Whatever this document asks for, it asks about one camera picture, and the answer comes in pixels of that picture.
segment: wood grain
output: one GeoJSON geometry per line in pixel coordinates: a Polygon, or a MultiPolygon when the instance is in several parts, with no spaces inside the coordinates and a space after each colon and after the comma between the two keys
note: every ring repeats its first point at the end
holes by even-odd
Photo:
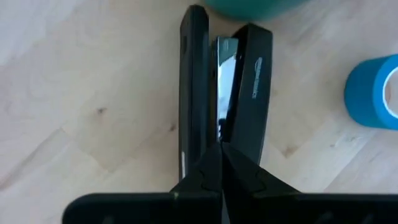
{"type": "MultiPolygon", "coordinates": [[[[177,183],[178,32],[193,3],[0,1],[0,223],[60,223],[81,195],[177,183]]],[[[359,62],[398,51],[396,7],[311,0],[258,22],[274,33],[261,166],[304,192],[398,193],[398,133],[343,103],[359,62]]],[[[243,24],[209,14],[211,37],[243,24]]]]}

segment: blue tape roll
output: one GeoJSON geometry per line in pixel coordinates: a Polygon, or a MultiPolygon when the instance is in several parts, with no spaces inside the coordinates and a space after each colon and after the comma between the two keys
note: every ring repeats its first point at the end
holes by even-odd
{"type": "Polygon", "coordinates": [[[398,71],[398,55],[367,60],[350,73],[345,88],[349,115],[359,124],[372,128],[398,130],[398,115],[386,102],[388,79],[398,71]]]}

